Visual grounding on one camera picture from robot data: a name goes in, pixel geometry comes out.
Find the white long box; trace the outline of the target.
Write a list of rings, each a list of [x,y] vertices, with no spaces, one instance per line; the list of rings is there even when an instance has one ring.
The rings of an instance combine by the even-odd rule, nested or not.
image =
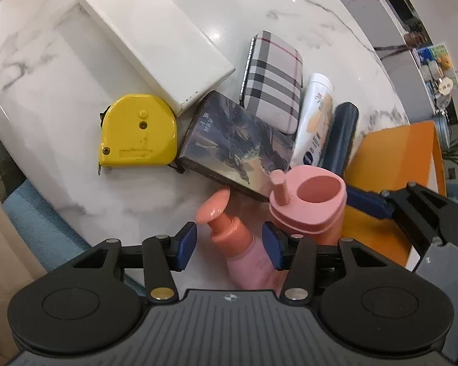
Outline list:
[[[176,116],[234,66],[171,0],[78,0]]]

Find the teddy bear picture board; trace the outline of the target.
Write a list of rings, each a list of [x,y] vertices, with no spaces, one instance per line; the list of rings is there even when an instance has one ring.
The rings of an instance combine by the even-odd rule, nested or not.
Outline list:
[[[413,50],[421,76],[434,96],[448,96],[458,88],[458,77],[446,44],[434,44]]]

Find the yellow tape measure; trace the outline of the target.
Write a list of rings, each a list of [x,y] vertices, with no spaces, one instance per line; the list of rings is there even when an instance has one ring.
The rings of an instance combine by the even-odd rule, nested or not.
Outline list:
[[[151,94],[127,94],[100,114],[102,168],[162,166],[177,155],[178,131],[168,104]]]

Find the dark illustrated card box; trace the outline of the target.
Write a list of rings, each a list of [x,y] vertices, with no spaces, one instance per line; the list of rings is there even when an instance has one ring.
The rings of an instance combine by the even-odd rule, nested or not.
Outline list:
[[[291,137],[211,91],[198,104],[178,160],[185,168],[267,202],[270,174],[289,169],[293,148]]]

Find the orange white storage box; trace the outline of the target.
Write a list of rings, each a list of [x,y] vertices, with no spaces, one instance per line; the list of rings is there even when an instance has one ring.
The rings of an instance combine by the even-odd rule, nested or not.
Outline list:
[[[445,195],[434,123],[423,121],[365,135],[344,178],[365,191],[395,191],[415,182]],[[342,236],[360,241],[408,270],[419,262],[417,251],[393,221],[378,220],[350,206],[345,209]]]

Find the pink cup with spout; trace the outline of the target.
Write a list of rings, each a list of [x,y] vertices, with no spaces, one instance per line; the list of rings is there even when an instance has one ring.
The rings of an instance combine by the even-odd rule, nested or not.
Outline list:
[[[299,165],[270,176],[271,221],[289,234],[312,237],[335,246],[342,235],[347,187],[344,180],[323,168]]]

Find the pink pump bottle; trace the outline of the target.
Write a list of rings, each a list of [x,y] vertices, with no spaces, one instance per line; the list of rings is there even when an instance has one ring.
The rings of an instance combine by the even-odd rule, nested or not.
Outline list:
[[[231,191],[220,189],[200,206],[195,220],[211,228],[211,241],[227,261],[231,281],[242,290],[280,292],[286,278],[274,269],[262,240],[239,217],[226,214]]]

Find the dark blue cylinder can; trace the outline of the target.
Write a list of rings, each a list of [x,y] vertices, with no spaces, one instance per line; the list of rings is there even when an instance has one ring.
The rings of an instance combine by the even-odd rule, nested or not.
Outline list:
[[[351,155],[359,118],[358,108],[351,102],[336,107],[333,122],[323,148],[320,167],[338,176],[343,176]]]

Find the plaid glasses case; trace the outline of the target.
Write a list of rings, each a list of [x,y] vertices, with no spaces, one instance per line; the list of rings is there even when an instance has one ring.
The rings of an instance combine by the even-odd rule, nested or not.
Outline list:
[[[303,59],[291,44],[262,30],[251,40],[239,104],[285,135],[294,135],[303,92]]]

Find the white floral bottle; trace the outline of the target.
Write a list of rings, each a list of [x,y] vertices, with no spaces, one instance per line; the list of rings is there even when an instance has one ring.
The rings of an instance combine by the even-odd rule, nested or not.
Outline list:
[[[308,79],[291,168],[303,164],[318,165],[333,114],[333,92],[333,83],[324,74],[313,73]]]

